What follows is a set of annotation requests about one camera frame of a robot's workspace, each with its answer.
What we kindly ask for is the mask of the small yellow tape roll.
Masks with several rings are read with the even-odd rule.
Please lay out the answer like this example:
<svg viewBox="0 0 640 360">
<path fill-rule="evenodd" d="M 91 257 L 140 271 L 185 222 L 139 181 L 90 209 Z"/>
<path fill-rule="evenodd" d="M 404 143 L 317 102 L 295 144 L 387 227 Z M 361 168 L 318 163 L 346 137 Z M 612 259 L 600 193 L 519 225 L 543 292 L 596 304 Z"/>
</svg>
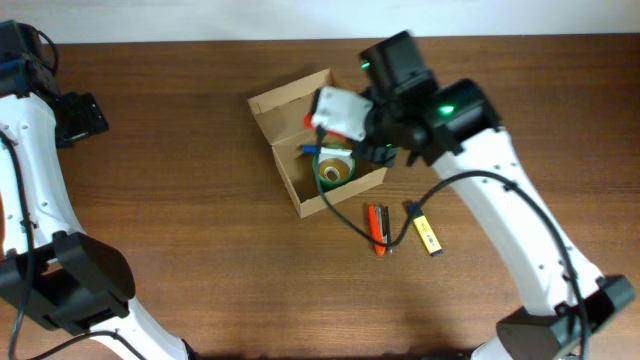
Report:
<svg viewBox="0 0 640 360">
<path fill-rule="evenodd" d="M 351 174 L 351 167 L 339 158 L 324 159 L 318 170 L 321 178 L 329 183 L 344 182 Z"/>
</svg>

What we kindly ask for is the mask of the orange utility knife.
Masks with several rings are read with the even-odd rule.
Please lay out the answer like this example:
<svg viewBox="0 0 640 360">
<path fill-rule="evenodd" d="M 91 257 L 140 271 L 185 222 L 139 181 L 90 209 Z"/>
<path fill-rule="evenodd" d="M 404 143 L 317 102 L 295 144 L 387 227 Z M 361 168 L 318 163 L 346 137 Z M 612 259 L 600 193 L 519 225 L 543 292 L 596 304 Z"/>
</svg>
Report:
<svg viewBox="0 0 640 360">
<path fill-rule="evenodd" d="M 321 125 L 314 125 L 312 123 L 312 117 L 313 117 L 312 113 L 308 113 L 304 117 L 303 126 L 304 126 L 305 129 L 313 130 L 314 132 L 320 131 L 321 133 L 324 133 L 325 135 L 337 137 L 337 138 L 340 138 L 340 139 L 347 139 L 348 138 L 348 136 L 344 132 L 335 130 L 333 128 L 323 127 Z"/>
</svg>

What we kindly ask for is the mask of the green tape roll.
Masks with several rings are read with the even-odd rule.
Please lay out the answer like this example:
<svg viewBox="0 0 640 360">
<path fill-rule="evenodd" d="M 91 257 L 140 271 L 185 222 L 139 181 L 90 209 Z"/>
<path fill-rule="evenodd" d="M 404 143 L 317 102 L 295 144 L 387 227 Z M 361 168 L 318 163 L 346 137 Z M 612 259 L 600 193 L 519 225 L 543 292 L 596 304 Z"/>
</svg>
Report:
<svg viewBox="0 0 640 360">
<path fill-rule="evenodd" d="M 349 182 L 356 173 L 356 161 L 347 155 L 320 153 L 312 162 L 322 186 L 333 189 Z"/>
</svg>

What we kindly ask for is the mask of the brown cardboard box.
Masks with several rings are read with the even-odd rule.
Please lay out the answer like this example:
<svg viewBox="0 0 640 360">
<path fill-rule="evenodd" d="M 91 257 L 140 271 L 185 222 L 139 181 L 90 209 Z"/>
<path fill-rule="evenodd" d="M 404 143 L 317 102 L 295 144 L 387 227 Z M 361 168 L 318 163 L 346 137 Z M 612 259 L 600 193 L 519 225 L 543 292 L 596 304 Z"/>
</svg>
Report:
<svg viewBox="0 0 640 360">
<path fill-rule="evenodd" d="M 330 69 L 321 70 L 248 100 L 249 108 L 271 145 L 276 168 L 301 218 L 326 208 L 314 180 L 313 156 L 302 151 L 316 141 L 304 127 L 315 91 L 323 86 L 349 86 Z"/>
</svg>

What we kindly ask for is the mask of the blue white marker pen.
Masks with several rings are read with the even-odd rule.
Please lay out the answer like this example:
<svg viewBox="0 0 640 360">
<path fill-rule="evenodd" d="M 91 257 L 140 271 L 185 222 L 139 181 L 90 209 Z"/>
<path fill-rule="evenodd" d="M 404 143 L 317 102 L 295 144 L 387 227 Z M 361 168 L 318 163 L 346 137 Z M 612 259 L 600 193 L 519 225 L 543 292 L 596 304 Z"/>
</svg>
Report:
<svg viewBox="0 0 640 360">
<path fill-rule="evenodd" d="M 320 155 L 324 154 L 327 156 L 342 156 L 342 157 L 351 157 L 352 151 L 344 148 L 330 148 L 330 147 L 322 147 L 317 145 L 302 145 L 302 152 L 304 154 L 314 154 Z"/>
</svg>

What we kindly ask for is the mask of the orange stapler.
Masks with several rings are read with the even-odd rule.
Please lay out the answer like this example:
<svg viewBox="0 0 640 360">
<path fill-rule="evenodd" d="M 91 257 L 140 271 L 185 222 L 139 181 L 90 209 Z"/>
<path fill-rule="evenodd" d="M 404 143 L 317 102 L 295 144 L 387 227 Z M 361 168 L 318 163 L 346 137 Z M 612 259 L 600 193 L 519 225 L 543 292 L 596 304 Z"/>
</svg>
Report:
<svg viewBox="0 0 640 360">
<path fill-rule="evenodd" d="M 374 246 L 375 253 L 383 256 L 391 252 L 385 244 L 392 242 L 390 233 L 389 211 L 386 206 L 371 204 L 368 206 L 369 225 L 371 235 L 378 245 Z"/>
</svg>

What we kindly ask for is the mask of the yellow highlighter marker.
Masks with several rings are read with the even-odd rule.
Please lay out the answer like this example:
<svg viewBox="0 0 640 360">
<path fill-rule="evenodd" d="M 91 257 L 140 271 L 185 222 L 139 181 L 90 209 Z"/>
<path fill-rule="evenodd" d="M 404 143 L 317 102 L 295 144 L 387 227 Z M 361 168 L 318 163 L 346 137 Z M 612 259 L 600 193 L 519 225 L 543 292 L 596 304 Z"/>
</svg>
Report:
<svg viewBox="0 0 640 360">
<path fill-rule="evenodd" d="M 418 235 L 429 255 L 442 255 L 442 246 L 418 203 L 409 202 L 407 204 L 407 212 L 410 215 L 411 222 L 416 228 Z"/>
</svg>

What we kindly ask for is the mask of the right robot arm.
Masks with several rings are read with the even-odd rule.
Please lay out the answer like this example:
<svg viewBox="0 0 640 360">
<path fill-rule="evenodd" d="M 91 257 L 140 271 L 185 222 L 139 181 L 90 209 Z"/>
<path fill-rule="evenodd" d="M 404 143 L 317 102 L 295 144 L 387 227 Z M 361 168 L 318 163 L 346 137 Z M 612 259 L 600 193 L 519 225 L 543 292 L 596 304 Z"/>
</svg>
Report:
<svg viewBox="0 0 640 360">
<path fill-rule="evenodd" d="M 407 32 L 360 59 L 374 103 L 367 138 L 423 159 L 469 208 L 518 289 L 520 308 L 473 357 L 585 358 L 590 338 L 634 300 L 628 279 L 602 273 L 562 230 L 479 85 L 440 85 Z"/>
</svg>

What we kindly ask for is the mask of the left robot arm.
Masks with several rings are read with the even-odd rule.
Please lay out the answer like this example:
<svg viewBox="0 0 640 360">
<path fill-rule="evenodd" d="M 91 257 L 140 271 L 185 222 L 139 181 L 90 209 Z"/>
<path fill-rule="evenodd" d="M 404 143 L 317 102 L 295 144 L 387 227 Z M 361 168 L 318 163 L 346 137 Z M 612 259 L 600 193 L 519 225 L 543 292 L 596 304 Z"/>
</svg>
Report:
<svg viewBox="0 0 640 360">
<path fill-rule="evenodd" d="M 194 359 L 187 342 L 141 305 L 117 249 L 89 236 L 72 208 L 58 150 L 106 132 L 90 93 L 62 94 L 59 52 L 35 27 L 1 24 L 1 298 L 16 311 L 7 356 L 25 319 L 62 329 L 52 356 L 93 339 L 122 359 Z"/>
</svg>

